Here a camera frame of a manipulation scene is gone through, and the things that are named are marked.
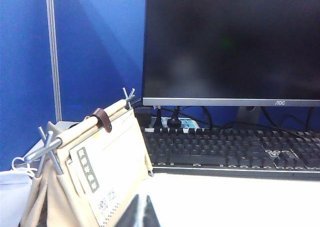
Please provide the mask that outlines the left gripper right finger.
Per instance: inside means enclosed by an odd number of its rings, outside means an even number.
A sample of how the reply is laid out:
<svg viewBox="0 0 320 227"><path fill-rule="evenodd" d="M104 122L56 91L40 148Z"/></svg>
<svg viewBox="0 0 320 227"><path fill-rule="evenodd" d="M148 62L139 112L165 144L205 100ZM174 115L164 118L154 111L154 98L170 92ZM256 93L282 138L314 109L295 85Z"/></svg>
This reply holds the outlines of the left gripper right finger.
<svg viewBox="0 0 320 227"><path fill-rule="evenodd" d="M145 203L142 208L142 227L160 227L158 217L153 207L151 198L146 196Z"/></svg>

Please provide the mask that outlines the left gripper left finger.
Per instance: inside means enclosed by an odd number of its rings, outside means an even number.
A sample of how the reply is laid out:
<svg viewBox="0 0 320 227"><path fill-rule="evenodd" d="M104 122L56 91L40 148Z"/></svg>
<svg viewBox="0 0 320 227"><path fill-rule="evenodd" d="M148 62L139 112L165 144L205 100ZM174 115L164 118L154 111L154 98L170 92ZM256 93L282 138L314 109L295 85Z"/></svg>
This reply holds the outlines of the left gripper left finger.
<svg viewBox="0 0 320 227"><path fill-rule="evenodd" d="M118 227L142 226L142 200L137 194L117 222Z"/></svg>

